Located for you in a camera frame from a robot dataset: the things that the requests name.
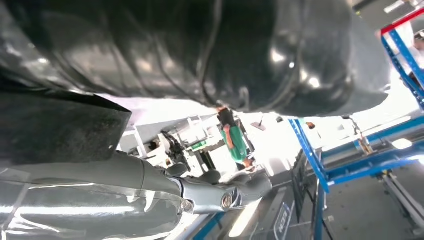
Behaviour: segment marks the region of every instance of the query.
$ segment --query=ceiling light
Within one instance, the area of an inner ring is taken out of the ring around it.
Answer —
[[[392,142],[391,144],[395,148],[400,149],[400,150],[401,149],[407,149],[407,148],[409,148],[409,147],[412,146],[412,142],[409,141],[409,140],[407,140],[407,139],[405,139],[405,138],[398,139],[398,140]]]

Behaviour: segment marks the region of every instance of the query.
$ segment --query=man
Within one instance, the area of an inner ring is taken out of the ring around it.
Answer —
[[[231,153],[232,159],[244,165],[246,169],[250,168],[252,171],[252,160],[247,158],[247,147],[243,140],[243,133],[240,126],[237,126],[233,117],[233,112],[226,107],[217,108],[218,120],[222,125],[221,134],[225,144]]]

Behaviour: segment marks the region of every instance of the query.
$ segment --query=green shirt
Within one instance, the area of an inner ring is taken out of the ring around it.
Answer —
[[[221,131],[221,135],[224,138],[224,142],[228,147],[228,142],[227,142],[227,137],[226,137],[225,131]],[[228,150],[231,153],[231,157],[232,157],[232,159],[234,159],[234,161],[236,161],[238,163],[242,163],[243,160],[248,155],[246,144],[245,144],[245,141],[243,140],[242,130],[240,130],[240,128],[238,126],[232,126],[229,129],[229,135],[231,137],[232,144],[234,145],[234,147],[232,149],[230,149],[230,147],[228,147]]]

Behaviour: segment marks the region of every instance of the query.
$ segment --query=blue metal frame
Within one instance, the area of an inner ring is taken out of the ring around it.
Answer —
[[[405,72],[404,68],[399,63],[396,55],[383,36],[381,37],[382,44],[385,47],[395,69],[399,72],[402,80],[405,82],[405,85],[415,96],[421,109],[424,110],[424,72],[422,69],[420,69],[420,66],[414,60],[414,57],[403,43],[398,32],[394,29],[388,33],[399,49],[400,54],[403,55],[408,65],[411,67],[411,70],[416,76],[419,85],[415,84],[415,82]],[[326,169],[323,165],[325,157],[331,156],[331,154],[337,154],[340,152],[340,150],[346,151],[350,150],[351,147],[355,148],[355,146],[359,145],[358,141],[342,145],[332,151],[325,152],[323,154],[317,154],[306,137],[305,131],[303,130],[304,124],[301,124],[301,121],[298,119],[289,119],[288,121],[296,133],[299,143],[306,154],[307,160],[312,167],[316,177],[318,178],[315,196],[315,209],[312,219],[314,221],[312,230],[314,232],[313,236],[315,240],[322,239],[324,191],[329,193],[330,186],[367,176],[373,176],[385,170],[412,164],[422,159],[422,157],[418,157],[418,155],[424,156],[424,140],[421,140],[414,142],[411,147],[406,149],[391,149],[384,152],[377,152],[375,154],[366,156],[357,162],[349,163],[334,169]],[[424,129],[424,116],[420,116],[416,119],[399,124],[381,132],[377,132],[368,136],[367,139],[370,143],[377,140],[381,141],[381,139],[384,139],[385,137],[394,134],[400,134],[412,128],[418,128],[419,130]]]
[[[418,82],[420,83],[421,87],[415,84],[414,81],[408,76],[408,74],[405,72],[404,68],[402,67],[401,63],[399,62],[398,58],[396,57],[393,50],[390,48],[389,43],[385,39],[384,36],[381,36],[381,42],[383,43],[384,48],[386,49],[388,56],[391,59],[391,62],[393,63],[394,68],[399,72],[400,77],[405,82],[406,87],[409,88],[409,90],[412,92],[412,94],[415,96],[420,108],[424,110],[424,74],[423,71],[418,66],[417,62],[414,60],[412,54],[409,52],[406,45],[403,43],[401,37],[399,36],[398,32],[396,30],[392,30],[389,32],[390,36],[393,38],[394,43],[398,47],[400,54],[403,55],[408,65],[411,67],[412,72],[415,74]]]
[[[418,154],[424,155],[424,140],[416,142],[406,149],[391,149],[382,153],[370,155],[360,161],[356,161],[328,171],[328,184],[342,184],[354,179],[372,176],[385,170],[399,168],[401,166],[415,163],[411,160]]]
[[[323,164],[321,163],[321,156],[318,155],[315,150],[312,148],[311,143],[309,142],[306,134],[302,128],[302,125],[298,119],[289,119],[291,127],[296,133],[297,139],[299,140],[300,146],[302,147],[307,160],[312,167],[316,177],[319,179],[319,182],[322,184],[322,188],[329,193],[329,185],[327,182],[327,174]]]
[[[398,125],[392,126],[390,128],[381,130],[379,132],[376,132],[374,134],[371,134],[369,136],[367,136],[366,138],[368,139],[368,142],[373,145],[373,143],[381,143],[384,142],[385,139],[387,138],[391,138],[394,137],[396,135],[402,136],[405,134],[408,134],[408,132],[412,132],[412,131],[419,131],[421,129],[424,129],[424,116],[419,116],[415,119],[400,123]],[[355,140],[353,142],[348,142],[344,145],[341,145],[339,147],[336,147],[334,149],[328,150],[328,151],[324,151],[321,153],[321,158],[322,159],[328,159],[333,157],[334,155],[343,153],[343,152],[348,152],[354,148],[356,148],[356,146],[359,146],[359,142],[358,140]]]

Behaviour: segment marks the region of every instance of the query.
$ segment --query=red metal bar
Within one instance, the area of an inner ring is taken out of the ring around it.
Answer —
[[[406,15],[405,17],[395,21],[394,23],[384,27],[383,29],[381,29],[381,35],[392,31],[393,29],[399,27],[400,25],[402,25],[406,22],[409,22],[411,19],[416,18],[416,17],[420,16],[421,14],[424,14],[424,8],[418,9],[418,10],[410,13],[409,15]]]

